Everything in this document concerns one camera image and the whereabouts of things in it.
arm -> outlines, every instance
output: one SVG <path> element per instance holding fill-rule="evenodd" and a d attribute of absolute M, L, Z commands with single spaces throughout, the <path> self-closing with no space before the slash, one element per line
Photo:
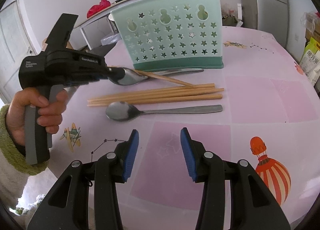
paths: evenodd
<path fill-rule="evenodd" d="M 36 89 L 28 88 L 18 92 L 10 106 L 0 110 L 0 199 L 7 208 L 15 209 L 30 175 L 44 171 L 47 163 L 30 166 L 25 162 L 24 148 L 24 110 L 27 105 L 39 106 L 41 117 L 38 123 L 47 132 L 56 133 L 65 110 L 66 91 L 57 95 L 57 102 L 49 104 Z M 34 210 L 15 219 L 25 227 Z"/>

desk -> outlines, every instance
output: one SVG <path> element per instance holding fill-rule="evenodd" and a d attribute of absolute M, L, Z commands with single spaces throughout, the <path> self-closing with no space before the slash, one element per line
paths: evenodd
<path fill-rule="evenodd" d="M 139 0 L 122 0 L 122 1 L 120 1 L 118 3 L 115 3 L 115 4 L 111 5 L 110 7 L 106 8 L 106 9 L 103 9 L 102 11 L 94 14 L 93 16 L 89 17 L 86 21 L 84 21 L 83 23 L 81 23 L 80 25 L 75 27 L 75 29 L 78 28 L 78 27 L 80 28 L 82 36 L 84 37 L 84 39 L 85 39 L 85 41 L 86 41 L 86 43 L 87 43 L 87 45 L 88 45 L 90 50 L 92 50 L 92 47 L 90 45 L 89 39 L 88 39 L 88 37 L 86 35 L 86 32 L 85 32 L 84 28 L 87 25 L 89 25 L 89 24 L 91 24 L 91 23 L 93 23 L 95 21 L 98 21 L 99 19 L 102 19 L 102 18 L 105 18 L 105 17 L 108 18 L 108 15 L 110 14 L 110 12 L 112 10 L 118 9 L 119 7 L 131 4 L 131 3 L 136 2 L 136 1 L 139 1 Z"/>
<path fill-rule="evenodd" d="M 49 166 L 52 172 L 59 176 L 76 159 L 83 163 L 97 160 L 114 150 L 120 140 L 127 140 L 132 129 L 137 129 L 140 142 L 132 176 L 126 184 L 117 185 L 124 226 L 140 230 L 194 230 L 203 185 L 193 183 L 188 175 L 180 147 L 180 130 L 187 127 L 192 139 L 202 142 L 222 159 L 232 162 L 246 159 L 254 168 L 258 157 L 252 154 L 250 141 L 257 136 L 264 141 L 268 157 L 288 171 L 290 179 L 274 167 L 263 176 L 269 177 L 269 188 L 274 194 L 280 193 L 281 207 L 289 222 L 307 213 L 320 191 L 320 100 L 307 77 L 271 34 L 239 27 L 223 27 L 222 31 L 223 42 L 246 47 L 223 47 L 223 69 L 207 69 L 176 78 L 224 87 L 223 99 L 138 106 L 143 110 L 221 104 L 222 112 L 146 115 L 120 123 L 108 120 L 105 107 L 87 107 L 87 99 L 175 85 L 153 80 L 128 87 L 110 81 L 81 86 L 53 137 Z M 108 65 L 132 68 L 122 41 L 105 59 Z M 66 139 L 59 140 L 64 128 L 71 128 L 72 123 L 80 127 L 82 136 L 81 146 L 75 146 L 73 153 Z M 228 191 L 226 195 L 226 221 L 229 221 Z"/>

chopstick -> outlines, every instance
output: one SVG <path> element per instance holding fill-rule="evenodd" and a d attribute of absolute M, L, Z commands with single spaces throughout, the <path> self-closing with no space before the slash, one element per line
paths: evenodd
<path fill-rule="evenodd" d="M 197 95 L 197 96 L 184 96 L 184 97 L 167 97 L 167 98 L 156 98 L 156 99 L 143 99 L 143 100 L 132 100 L 128 101 L 132 105 L 141 105 L 141 104 L 157 104 L 157 103 L 171 103 L 171 102 L 183 102 L 183 101 L 197 101 L 197 100 L 213 100 L 213 99 L 222 99 L 222 94 L 208 94 L 208 95 Z M 98 107 L 98 106 L 108 106 L 110 103 L 97 103 L 89 104 L 89 107 Z"/>
<path fill-rule="evenodd" d="M 162 79 L 162 80 L 166 80 L 172 83 L 176 83 L 176 84 L 181 84 L 181 85 L 185 85 L 188 87 L 194 87 L 195 85 L 175 79 L 175 78 L 171 78 L 171 77 L 166 77 L 166 76 L 162 76 L 162 75 L 158 75 L 158 74 L 154 74 L 152 72 L 146 72 L 146 71 L 141 71 L 141 70 L 134 70 L 135 72 L 144 75 L 144 76 L 148 76 L 148 77 L 152 77 L 152 78 L 157 78 L 157 79 Z"/>
<path fill-rule="evenodd" d="M 224 91 L 223 88 L 189 88 L 183 89 L 179 91 L 167 91 L 167 92 L 157 92 L 157 93 L 148 93 L 145 95 L 128 95 L 128 96 L 111 96 L 109 98 L 105 98 L 103 100 L 93 101 L 90 104 L 98 104 L 98 103 L 107 103 L 107 102 L 116 102 L 116 101 L 134 101 L 134 100 L 144 100 L 144 99 L 158 99 L 158 98 L 168 98 L 168 97 L 184 97 L 184 96 L 196 96 L 203 95 L 209 93 L 216 93 Z"/>
<path fill-rule="evenodd" d="M 192 89 L 199 89 L 199 88 L 214 88 L 215 84 L 214 83 L 209 83 L 209 84 L 199 84 L 199 85 L 194 85 L 194 87 Z M 179 86 L 179 87 L 169 87 L 169 88 L 158 88 L 158 89 L 148 89 L 148 90 L 140 90 L 140 91 L 134 91 L 134 92 L 124 92 L 124 93 L 117 93 L 117 94 L 112 94 L 112 95 L 105 95 L 102 97 L 98 97 L 98 98 L 93 98 L 93 99 L 89 99 L 88 102 L 95 102 L 98 100 L 104 100 L 110 97 L 123 97 L 123 96 L 143 96 L 149 93 L 167 93 L 169 91 L 179 91 L 179 90 L 186 90 L 186 89 L 191 89 L 189 87 L 186 86 Z"/>

green plastic basket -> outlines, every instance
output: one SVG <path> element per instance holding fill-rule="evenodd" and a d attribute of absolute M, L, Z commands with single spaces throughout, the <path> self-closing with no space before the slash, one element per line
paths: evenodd
<path fill-rule="evenodd" d="M 223 68 L 220 0 L 140 0 L 111 14 L 135 69 Z"/>

human hand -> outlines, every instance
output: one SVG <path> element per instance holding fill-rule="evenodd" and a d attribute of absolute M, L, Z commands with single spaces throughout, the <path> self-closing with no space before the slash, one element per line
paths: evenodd
<path fill-rule="evenodd" d="M 12 140 L 16 144 L 25 145 L 24 113 L 25 106 L 28 105 L 40 107 L 38 113 L 41 116 L 37 120 L 39 125 L 45 126 L 48 133 L 55 134 L 58 132 L 59 125 L 62 122 L 61 114 L 66 110 L 68 93 L 62 90 L 57 94 L 56 99 L 56 102 L 49 103 L 35 88 L 25 88 L 14 95 L 5 122 L 13 138 Z"/>

